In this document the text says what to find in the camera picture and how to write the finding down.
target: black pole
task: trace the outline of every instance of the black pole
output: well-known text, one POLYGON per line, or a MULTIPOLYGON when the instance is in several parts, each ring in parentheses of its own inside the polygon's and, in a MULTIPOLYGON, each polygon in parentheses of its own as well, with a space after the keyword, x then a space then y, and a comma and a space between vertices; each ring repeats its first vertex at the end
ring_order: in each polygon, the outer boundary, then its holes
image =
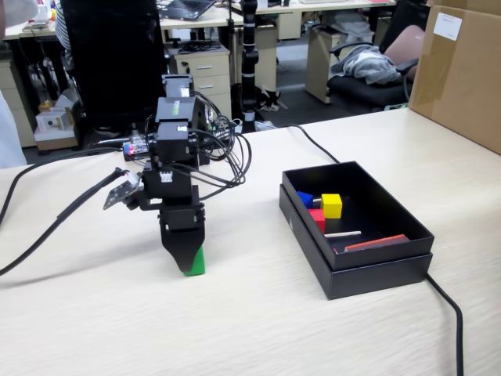
POLYGON ((242 51, 242 132, 254 132, 254 119, 256 107, 255 75, 259 53, 254 40, 256 26, 257 0, 242 0, 240 2, 243 14, 243 51, 242 51))

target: black box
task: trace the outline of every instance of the black box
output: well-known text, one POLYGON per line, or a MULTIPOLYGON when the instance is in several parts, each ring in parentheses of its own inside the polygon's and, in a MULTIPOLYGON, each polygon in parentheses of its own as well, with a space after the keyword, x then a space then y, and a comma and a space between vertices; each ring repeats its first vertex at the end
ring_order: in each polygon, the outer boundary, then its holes
POLYGON ((280 208, 329 299, 413 284, 427 274, 434 236, 356 162, 285 171, 280 208), (325 238, 298 191, 340 194, 341 219, 327 220, 326 233, 362 235, 325 238), (410 241, 343 252, 351 244, 401 233, 410 241))

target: drawer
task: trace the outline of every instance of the drawer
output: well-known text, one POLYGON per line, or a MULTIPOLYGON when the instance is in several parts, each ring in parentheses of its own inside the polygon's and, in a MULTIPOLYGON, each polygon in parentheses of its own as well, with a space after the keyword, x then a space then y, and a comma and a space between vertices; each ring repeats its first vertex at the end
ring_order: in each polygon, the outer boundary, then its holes
POLYGON ((189 68, 189 73, 194 77, 221 76, 229 74, 229 58, 228 55, 200 57, 192 59, 183 59, 176 56, 178 65, 178 74, 186 74, 186 68, 189 68))
POLYGON ((33 130, 31 129, 26 112, 24 110, 13 110, 13 115, 21 147, 35 146, 36 142, 34 141, 33 130))
POLYGON ((229 92, 229 76, 195 77, 193 78, 195 90, 206 96, 224 94, 229 92))
POLYGON ((15 89, 16 83, 14 81, 14 76, 9 68, 0 68, 0 90, 3 89, 15 89))
POLYGON ((20 110, 24 108, 17 89, 3 89, 2 95, 11 110, 20 110))
POLYGON ((226 94, 216 94, 207 97, 214 102, 223 115, 232 120, 232 100, 228 92, 226 94))

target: wooden table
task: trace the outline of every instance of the wooden table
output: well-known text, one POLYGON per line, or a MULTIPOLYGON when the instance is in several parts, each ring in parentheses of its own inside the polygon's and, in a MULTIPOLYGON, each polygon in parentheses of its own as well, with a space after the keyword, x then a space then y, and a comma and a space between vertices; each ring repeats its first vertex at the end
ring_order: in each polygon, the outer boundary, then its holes
MULTIPOLYGON (((161 20, 160 28, 162 30, 172 29, 191 29, 198 27, 220 27, 228 26, 227 19, 229 18, 228 8, 217 8, 213 6, 206 13, 204 13, 197 21, 183 21, 183 20, 161 20)), ((232 18, 235 26, 243 25, 243 17, 233 13, 232 18)), ((27 23, 21 25, 8 27, 5 30, 4 41, 12 41, 20 38, 33 38, 33 37, 46 37, 56 35, 55 24, 52 25, 49 31, 35 31, 23 32, 27 23)))
MULTIPOLYGON (((466 374, 498 374, 501 157, 410 110, 305 129, 436 236, 430 274, 463 310, 466 374)), ((456 374, 456 318, 428 283, 326 300, 278 197, 282 170, 330 160, 297 129, 248 139, 247 183, 206 203, 207 274, 183 277, 156 213, 103 212, 103 190, 0 278, 0 374, 456 374)), ((0 229, 0 265, 125 165, 107 154, 24 176, 0 229)), ((229 171, 224 162, 204 169, 229 171)), ((0 170, 0 197, 19 171, 0 170)))
MULTIPOLYGON (((302 13, 319 12, 322 10, 343 10, 374 8, 381 6, 395 6, 396 2, 368 2, 366 0, 347 0, 346 2, 326 2, 323 4, 302 4, 300 2, 291 2, 289 6, 273 6, 272 8, 260 8, 256 14, 280 14, 280 13, 302 13)), ((234 9, 242 10, 239 2, 232 2, 234 9)))

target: chair armrest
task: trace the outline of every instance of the chair armrest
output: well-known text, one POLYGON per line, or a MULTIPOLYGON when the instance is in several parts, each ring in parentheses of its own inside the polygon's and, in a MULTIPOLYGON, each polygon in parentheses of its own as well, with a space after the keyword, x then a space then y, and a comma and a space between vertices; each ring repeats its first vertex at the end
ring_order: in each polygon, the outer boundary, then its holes
POLYGON ((333 47, 329 52, 333 53, 335 57, 339 60, 339 55, 341 54, 341 51, 346 48, 346 47, 351 47, 353 45, 373 45, 370 42, 352 42, 352 43, 341 43, 340 45, 337 45, 333 47))
POLYGON ((418 63, 420 62, 419 59, 412 59, 409 61, 406 61, 405 63, 400 64, 396 69, 397 72, 399 72, 402 76, 405 76, 406 74, 409 73, 409 71, 415 67, 418 63))

